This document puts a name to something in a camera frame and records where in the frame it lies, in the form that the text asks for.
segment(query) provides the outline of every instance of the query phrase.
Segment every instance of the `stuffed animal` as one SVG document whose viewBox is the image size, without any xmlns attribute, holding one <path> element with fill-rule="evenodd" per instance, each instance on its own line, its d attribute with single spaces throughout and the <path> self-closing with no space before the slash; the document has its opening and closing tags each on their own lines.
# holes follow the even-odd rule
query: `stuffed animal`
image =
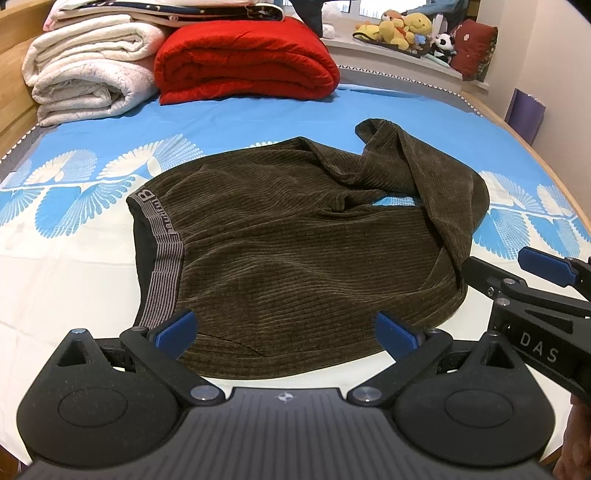
<svg viewBox="0 0 591 480">
<path fill-rule="evenodd" d="M 440 33 L 433 40 L 431 45 L 431 55 L 436 59 L 444 61 L 448 65 L 452 62 L 456 52 L 456 40 L 447 33 Z"/>
<path fill-rule="evenodd" d="M 415 35 L 428 37 L 433 31 L 433 23 L 423 14 L 410 14 L 402 18 L 404 26 Z"/>
<path fill-rule="evenodd" d="M 394 20 L 395 18 L 399 18 L 400 20 L 402 20 L 402 15 L 398 13 L 396 10 L 386 10 L 382 14 L 382 18 L 380 19 L 380 21 L 383 22 L 385 20 Z"/>
<path fill-rule="evenodd" d="M 322 38 L 335 38 L 335 23 L 341 16 L 340 8 L 335 2 L 322 5 Z"/>
<path fill-rule="evenodd" d="M 372 40 L 381 40 L 381 36 L 379 34 L 379 26 L 372 25 L 369 21 L 365 21 L 362 24 L 355 25 L 355 32 L 361 32 L 362 34 L 367 35 Z"/>
<path fill-rule="evenodd" d="M 409 49 L 413 53 L 424 55 L 429 53 L 430 41 L 427 37 L 433 32 L 433 23 L 426 15 L 410 14 L 402 16 L 404 27 L 414 34 L 414 42 L 411 43 Z"/>
<path fill-rule="evenodd" d="M 414 33 L 404 25 L 402 15 L 395 10 L 388 10 L 382 15 L 379 34 L 384 42 L 396 45 L 400 50 L 407 50 L 414 44 Z"/>
</svg>

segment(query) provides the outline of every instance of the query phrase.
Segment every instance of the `decorative trim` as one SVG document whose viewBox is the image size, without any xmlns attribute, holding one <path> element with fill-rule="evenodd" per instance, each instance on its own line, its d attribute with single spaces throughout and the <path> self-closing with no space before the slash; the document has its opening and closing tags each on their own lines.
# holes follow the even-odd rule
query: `decorative trim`
<svg viewBox="0 0 591 480">
<path fill-rule="evenodd" d="M 468 102 L 468 100 L 466 100 L 462 95 L 460 95 L 459 93 L 456 93 L 456 92 L 452 92 L 451 90 L 447 90 L 442 87 L 437 87 L 437 86 L 431 85 L 429 83 L 419 82 L 418 80 L 413 80 L 413 79 L 409 79 L 406 77 L 401 77 L 399 75 L 392 75 L 390 73 L 378 72 L 377 70 L 360 69 L 359 67 L 349 67 L 348 65 L 337 65 L 337 67 L 340 69 L 344 69 L 344 70 L 354 70 L 356 72 L 372 73 L 374 75 L 381 75 L 382 77 L 403 80 L 405 82 L 418 83 L 419 85 L 423 85 L 425 87 L 429 87 L 429 88 L 432 88 L 435 90 L 441 90 L 442 92 L 446 92 L 446 93 L 449 93 L 450 95 L 455 95 L 455 96 L 461 98 L 461 100 L 463 100 L 467 104 L 468 107 L 470 107 L 472 110 L 474 110 L 475 114 L 477 114 L 478 116 L 484 117 L 484 115 L 482 115 L 482 113 L 480 113 L 476 109 L 476 107 L 474 107 L 470 102 Z"/>
<path fill-rule="evenodd" d="M 15 143 L 15 144 L 14 144 L 14 145 L 13 145 L 13 146 L 10 148 L 10 150 L 8 150 L 8 151 L 7 151 L 7 152 L 4 154 L 4 156 L 3 156 L 2 158 L 0 158 L 0 166 L 2 165 L 2 162 L 3 162 L 4 160 L 6 160 L 6 159 L 7 159 L 7 157 L 8 157 L 8 156 L 9 156 L 9 155 L 12 153 L 12 150 L 14 150 L 14 149 L 15 149 L 17 146 L 19 146 L 19 145 L 22 143 L 22 141 L 23 141 L 23 140 L 25 140 L 25 139 L 26 139 L 26 137 L 27 137 L 27 136 L 29 136 L 29 135 L 31 134 L 31 132 L 33 132 L 33 130 L 35 130 L 37 127 L 39 127 L 39 124 L 36 124 L 36 125 L 35 125 L 33 128 L 31 128 L 31 129 L 30 129 L 30 130 L 29 130 L 29 131 L 28 131 L 26 134 L 24 134 L 24 135 L 23 135 L 23 136 L 20 138 L 20 140 L 18 140 L 18 141 L 17 141 L 17 142 L 16 142 L 16 143 Z"/>
</svg>

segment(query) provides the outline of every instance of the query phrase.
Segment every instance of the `metal screw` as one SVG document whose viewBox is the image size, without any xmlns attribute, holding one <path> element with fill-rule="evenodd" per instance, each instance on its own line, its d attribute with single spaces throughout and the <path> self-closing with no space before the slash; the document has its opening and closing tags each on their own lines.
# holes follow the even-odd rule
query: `metal screw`
<svg viewBox="0 0 591 480">
<path fill-rule="evenodd" d="M 357 401 L 370 402 L 379 400 L 381 397 L 382 393 L 375 387 L 363 385 L 353 390 L 353 398 Z"/>
<path fill-rule="evenodd" d="M 209 401 L 215 400 L 219 392 L 220 389 L 213 385 L 198 385 L 191 389 L 191 396 L 197 400 Z"/>
</svg>

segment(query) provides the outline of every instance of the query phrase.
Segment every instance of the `folded blanket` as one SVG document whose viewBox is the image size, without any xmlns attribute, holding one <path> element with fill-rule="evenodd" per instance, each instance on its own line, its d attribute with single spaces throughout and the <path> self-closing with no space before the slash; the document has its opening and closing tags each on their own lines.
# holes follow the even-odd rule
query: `folded blanket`
<svg viewBox="0 0 591 480">
<path fill-rule="evenodd" d="M 92 0 L 56 0 L 43 24 L 43 31 L 49 32 L 56 29 L 59 12 L 75 10 L 91 3 L 93 3 Z M 254 3 L 256 3 L 256 0 L 166 0 L 166 5 L 177 7 L 252 5 Z M 141 6 L 146 8 L 148 5 L 143 3 Z"/>
<path fill-rule="evenodd" d="M 158 51 L 154 78 L 167 105 L 253 93 L 320 99 L 334 91 L 340 74 L 314 32 L 288 17 L 183 27 Z"/>
<path fill-rule="evenodd" d="M 267 3 L 191 7 L 169 5 L 165 2 L 146 4 L 135 0 L 113 0 L 111 2 L 93 1 L 72 9 L 62 8 L 55 13 L 55 21 L 51 29 L 63 28 L 89 18 L 116 14 L 125 14 L 135 20 L 173 28 L 210 20 L 280 21 L 284 18 L 281 7 Z"/>
<path fill-rule="evenodd" d="M 54 63 L 62 68 L 80 60 L 141 60 L 153 56 L 167 34 L 165 28 L 133 22 L 129 15 L 92 18 L 36 38 L 25 55 L 22 75 L 33 86 Z"/>
<path fill-rule="evenodd" d="M 39 75 L 33 99 L 42 127 L 120 115 L 157 93 L 154 57 L 136 62 L 81 60 Z"/>
</svg>

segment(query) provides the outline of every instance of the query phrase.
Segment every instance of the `letter b logo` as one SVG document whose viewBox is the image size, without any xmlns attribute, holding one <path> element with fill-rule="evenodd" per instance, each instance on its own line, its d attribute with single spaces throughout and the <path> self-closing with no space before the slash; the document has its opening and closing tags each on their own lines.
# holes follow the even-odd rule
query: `letter b logo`
<svg viewBox="0 0 591 480">
<path fill-rule="evenodd" d="M 154 194 L 149 191 L 148 189 L 141 190 L 140 192 L 135 194 L 137 198 L 139 198 L 142 202 L 147 202 L 150 199 L 154 198 Z"/>
</svg>

